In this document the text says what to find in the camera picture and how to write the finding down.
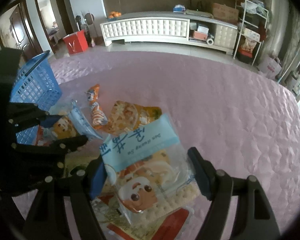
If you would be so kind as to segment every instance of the floor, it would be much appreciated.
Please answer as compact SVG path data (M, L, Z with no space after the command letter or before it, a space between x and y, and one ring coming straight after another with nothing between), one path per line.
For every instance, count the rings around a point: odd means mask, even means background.
M173 43L161 43L161 42L131 42L124 43L123 41L113 42L110 46L98 45L94 48L88 48L88 51L152 51L152 52L165 52L174 53L180 55L188 55L193 57L200 57L210 59L230 65L238 65L252 72L257 73L258 69L254 66L240 62L237 59L233 59L232 56L226 55L222 51L207 49L195 46L189 46L184 44ZM57 52L49 58L49 62L52 63L56 59L70 57L65 43L61 43Z

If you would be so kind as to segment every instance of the black basket handle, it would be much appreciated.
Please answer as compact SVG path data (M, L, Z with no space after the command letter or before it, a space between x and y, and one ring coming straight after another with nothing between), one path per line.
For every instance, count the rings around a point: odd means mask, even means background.
M28 72L25 74L25 77L27 77L48 55L49 55L50 51L46 50L44 51L42 54L45 54L41 59L39 59L29 70Z

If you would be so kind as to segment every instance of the yellow snack package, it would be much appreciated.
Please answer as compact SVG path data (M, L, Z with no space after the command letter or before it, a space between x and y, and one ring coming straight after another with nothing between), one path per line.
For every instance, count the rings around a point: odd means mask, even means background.
M111 110L109 122L102 130L104 132L119 135L130 132L139 126L149 124L162 115L160 107L140 106L128 102L116 101Z
M96 84L87 91L88 101L91 109L92 127L100 129L108 123L105 113L98 103L100 85Z

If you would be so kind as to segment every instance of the screw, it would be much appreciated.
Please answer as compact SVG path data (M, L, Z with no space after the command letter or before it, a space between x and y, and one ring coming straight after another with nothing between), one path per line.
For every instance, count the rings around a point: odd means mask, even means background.
M250 175L250 176L248 177L248 179L249 179L251 182L256 182L256 181L257 181L256 176L253 176L253 175Z
M49 183L49 182L51 182L53 180L53 177L52 176L47 176L45 179L44 179L44 181L46 182L46 183Z
M225 172L223 170L217 170L217 175L222 177L225 175Z
M83 176L84 174L86 174L86 172L84 170L78 170L77 171L78 176Z
M64 164L63 164L62 162L58 162L58 163L57 163L57 166L58 166L58 168L63 169Z

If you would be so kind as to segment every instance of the red box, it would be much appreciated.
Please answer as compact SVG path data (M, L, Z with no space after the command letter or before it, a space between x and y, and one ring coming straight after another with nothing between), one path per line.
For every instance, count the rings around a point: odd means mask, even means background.
M84 30L67 35L63 38L63 41L67 45L69 54L83 52L88 48L88 43L84 36Z
M205 34L205 33L199 33L199 32L197 32L197 31L194 31L194 32L193 32L193 37L194 37L195 39L198 39L198 40L206 41L207 38L208 38L208 35Z

